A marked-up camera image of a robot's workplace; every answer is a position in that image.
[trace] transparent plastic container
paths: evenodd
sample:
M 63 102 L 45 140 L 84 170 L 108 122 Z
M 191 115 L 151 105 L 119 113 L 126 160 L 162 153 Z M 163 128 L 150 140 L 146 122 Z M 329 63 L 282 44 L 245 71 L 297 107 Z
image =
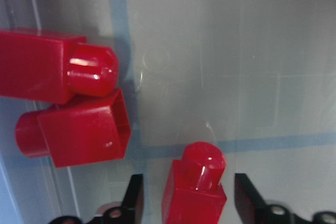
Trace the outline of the transparent plastic container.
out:
M 241 223 L 234 173 L 303 218 L 336 211 L 336 0 L 0 0 L 0 28 L 82 34 L 112 47 L 132 125 L 126 158 L 55 169 L 24 157 L 0 98 L 0 217 L 90 220 L 144 173 L 143 223 L 161 223 L 171 162 L 206 141 L 227 158 L 220 223 Z

